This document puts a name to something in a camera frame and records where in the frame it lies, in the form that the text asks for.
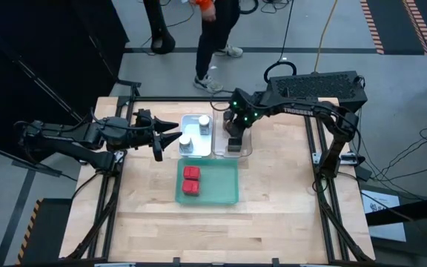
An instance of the gray floor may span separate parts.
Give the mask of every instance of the gray floor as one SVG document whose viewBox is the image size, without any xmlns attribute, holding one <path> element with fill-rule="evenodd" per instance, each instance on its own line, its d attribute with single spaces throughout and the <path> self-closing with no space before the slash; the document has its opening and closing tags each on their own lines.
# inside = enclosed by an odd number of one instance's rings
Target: gray floor
<svg viewBox="0 0 427 267">
<path fill-rule="evenodd" d="M 116 0 L 113 3 L 131 40 L 127 47 L 139 47 L 150 36 L 143 5 L 136 0 Z M 296 0 L 286 46 L 317 47 L 331 5 L 332 1 Z M 179 22 L 191 14 L 190 7 L 177 0 L 163 7 L 163 10 L 167 24 Z M 231 34 L 231 43 L 242 47 L 281 47 L 287 18 L 288 8 L 274 15 L 256 11 L 242 16 Z M 200 34 L 199 11 L 195 11 L 189 22 L 170 28 L 170 32 L 176 39 L 177 47 L 196 47 Z M 374 47 L 358 0 L 339 1 L 325 35 L 324 47 Z M 284 55 L 297 65 L 299 74 L 314 70 L 315 56 L 310 53 Z M 241 59 L 214 57 L 211 74 L 224 83 L 225 89 L 264 90 L 263 71 L 278 57 L 278 53 L 246 53 Z M 192 87 L 194 62 L 194 53 L 164 56 L 127 53 L 122 60 L 119 78 L 141 82 L 140 92 L 143 96 L 206 96 L 205 92 Z M 427 56 L 321 55 L 319 72 L 343 70 L 356 70 L 366 78 L 368 102 L 363 108 L 361 131 L 369 159 L 379 168 L 384 168 L 390 159 L 420 138 L 420 129 L 427 128 Z M 279 68 L 271 75 L 289 73 L 289 69 Z M 115 85 L 111 96 L 128 94 L 127 87 Z M 44 163 L 72 177 L 77 177 L 79 172 L 78 163 L 65 156 L 54 155 Z M 423 168 L 427 168 L 427 145 L 394 166 L 389 176 Z M 26 170 L 11 166 L 9 159 L 0 156 L 0 242 L 25 175 Z M 427 172 L 396 182 L 411 192 L 427 195 Z M 6 264 L 16 261 L 34 202 L 42 197 L 68 198 L 74 188 L 75 183 L 63 177 L 36 175 Z M 427 259 L 424 258 L 379 249 L 376 253 L 381 262 L 427 266 Z"/>
</svg>

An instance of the sneaker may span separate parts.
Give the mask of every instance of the sneaker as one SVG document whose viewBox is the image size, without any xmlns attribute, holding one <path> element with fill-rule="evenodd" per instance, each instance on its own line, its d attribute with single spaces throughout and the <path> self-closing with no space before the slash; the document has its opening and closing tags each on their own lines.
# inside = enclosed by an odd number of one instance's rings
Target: sneaker
<svg viewBox="0 0 427 267">
<path fill-rule="evenodd" d="M 231 56 L 240 57 L 243 55 L 243 49 L 240 47 L 234 47 L 229 44 L 224 49 L 219 49 L 215 52 L 216 56 Z"/>
<path fill-rule="evenodd" d="M 204 79 L 200 80 L 197 76 L 193 80 L 193 86 L 198 89 L 206 90 L 209 93 L 216 93 L 223 89 L 223 85 L 214 80 L 209 75 L 205 75 Z"/>
</svg>

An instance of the white bottle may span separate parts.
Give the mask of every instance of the white bottle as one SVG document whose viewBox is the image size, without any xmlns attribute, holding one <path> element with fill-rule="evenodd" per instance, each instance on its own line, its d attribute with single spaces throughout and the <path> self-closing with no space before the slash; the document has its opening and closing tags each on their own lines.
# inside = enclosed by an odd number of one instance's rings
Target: white bottle
<svg viewBox="0 0 427 267">
<path fill-rule="evenodd" d="M 201 135 L 208 135 L 211 132 L 210 129 L 211 118 L 207 115 L 202 115 L 199 117 L 199 129 Z"/>
<path fill-rule="evenodd" d="M 193 151 L 192 139 L 185 134 L 181 135 L 179 138 L 179 149 L 183 153 L 192 153 Z"/>
</svg>

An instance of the translucent green bin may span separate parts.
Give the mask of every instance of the translucent green bin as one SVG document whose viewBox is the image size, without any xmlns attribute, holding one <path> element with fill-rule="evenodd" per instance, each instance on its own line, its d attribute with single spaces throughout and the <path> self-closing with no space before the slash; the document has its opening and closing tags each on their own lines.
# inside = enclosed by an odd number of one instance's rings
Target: translucent green bin
<svg viewBox="0 0 427 267">
<path fill-rule="evenodd" d="M 184 167 L 200 168 L 199 196 L 182 192 Z M 186 205 L 233 205 L 238 202 L 238 162 L 235 159 L 183 158 L 177 162 L 176 201 Z"/>
</svg>

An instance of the warning tape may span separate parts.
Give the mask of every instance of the warning tape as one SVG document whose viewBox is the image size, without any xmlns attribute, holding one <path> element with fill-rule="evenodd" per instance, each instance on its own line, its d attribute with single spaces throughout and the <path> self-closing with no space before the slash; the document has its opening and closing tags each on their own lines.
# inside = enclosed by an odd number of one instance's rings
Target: warning tape
<svg viewBox="0 0 427 267">
<path fill-rule="evenodd" d="M 383 44 L 380 40 L 380 36 L 378 35 L 374 19 L 371 17 L 370 8 L 368 7 L 367 0 L 360 0 L 360 4 L 362 5 L 363 14 L 365 15 L 365 20 L 367 21 L 368 29 L 370 30 L 371 38 L 375 44 L 377 53 L 383 55 L 385 53 L 385 51 L 383 50 Z"/>
<path fill-rule="evenodd" d="M 427 54 L 427 25 L 424 22 L 423 17 L 421 16 L 420 11 L 418 10 L 418 6 L 414 2 L 414 0 L 402 0 L 405 5 L 405 9 L 408 12 L 408 16 L 411 20 L 411 23 L 416 30 L 416 34 L 421 41 L 421 45 Z"/>
<path fill-rule="evenodd" d="M 41 204 L 42 200 L 37 200 L 36 204 L 34 205 L 33 213 L 30 216 L 29 224 L 27 225 L 26 233 L 24 234 L 24 239 L 22 240 L 21 248 L 19 249 L 16 265 L 20 265 L 22 262 L 24 251 L 27 247 L 27 243 L 29 242 L 30 232 L 33 230 L 34 223 L 36 223 L 37 212 L 39 211 Z"/>
</svg>

